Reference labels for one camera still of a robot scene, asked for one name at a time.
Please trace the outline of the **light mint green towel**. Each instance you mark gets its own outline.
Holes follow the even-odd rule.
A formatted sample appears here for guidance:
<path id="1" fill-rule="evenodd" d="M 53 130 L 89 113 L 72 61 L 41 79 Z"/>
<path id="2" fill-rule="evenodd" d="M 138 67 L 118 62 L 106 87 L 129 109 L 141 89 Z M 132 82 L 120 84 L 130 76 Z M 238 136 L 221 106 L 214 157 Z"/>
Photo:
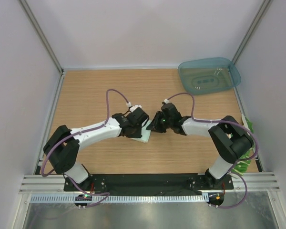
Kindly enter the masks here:
<path id="1" fill-rule="evenodd" d="M 147 143 L 149 138 L 150 138 L 150 134 L 151 134 L 151 130 L 147 130 L 147 126 L 150 123 L 151 123 L 151 121 L 148 121 L 147 124 L 144 127 L 142 127 L 141 138 L 132 138 L 132 140 L 142 142 L 142 143 Z"/>

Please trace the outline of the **teal transparent plastic basin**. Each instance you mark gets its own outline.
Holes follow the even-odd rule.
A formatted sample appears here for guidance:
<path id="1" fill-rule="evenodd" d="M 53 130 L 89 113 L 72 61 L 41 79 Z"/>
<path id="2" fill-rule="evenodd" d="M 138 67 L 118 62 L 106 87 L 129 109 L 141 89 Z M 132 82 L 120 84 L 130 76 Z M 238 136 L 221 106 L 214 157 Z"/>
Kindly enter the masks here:
<path id="1" fill-rule="evenodd" d="M 193 95 L 226 91 L 241 83 L 236 66 L 223 57 L 183 62 L 178 74 L 184 89 Z"/>

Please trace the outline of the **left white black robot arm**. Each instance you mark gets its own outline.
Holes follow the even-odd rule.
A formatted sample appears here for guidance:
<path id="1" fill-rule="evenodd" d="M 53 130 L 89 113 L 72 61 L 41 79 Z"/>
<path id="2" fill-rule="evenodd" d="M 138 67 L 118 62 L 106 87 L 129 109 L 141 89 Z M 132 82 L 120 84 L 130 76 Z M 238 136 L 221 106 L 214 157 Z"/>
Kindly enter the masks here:
<path id="1" fill-rule="evenodd" d="M 75 186 L 81 191 L 91 187 L 91 178 L 83 165 L 77 162 L 78 152 L 97 142 L 125 136 L 140 138 L 142 126 L 147 118 L 136 118 L 115 114 L 108 120 L 81 128 L 69 129 L 66 125 L 59 126 L 43 147 L 47 161 L 56 174 L 66 174 L 75 181 Z"/>

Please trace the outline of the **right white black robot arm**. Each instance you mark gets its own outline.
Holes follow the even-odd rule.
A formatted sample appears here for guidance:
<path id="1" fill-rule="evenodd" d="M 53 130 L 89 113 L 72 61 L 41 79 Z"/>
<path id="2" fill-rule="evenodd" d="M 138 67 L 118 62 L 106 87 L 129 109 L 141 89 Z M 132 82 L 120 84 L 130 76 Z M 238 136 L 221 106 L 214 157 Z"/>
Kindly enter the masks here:
<path id="1" fill-rule="evenodd" d="M 211 189 L 218 188 L 228 171 L 254 146 L 247 130 L 229 115 L 219 120 L 203 120 L 190 116 L 168 116 L 158 111 L 146 129 L 158 133 L 171 129 L 179 135 L 211 138 L 219 153 L 219 157 L 204 176 L 206 185 Z"/>

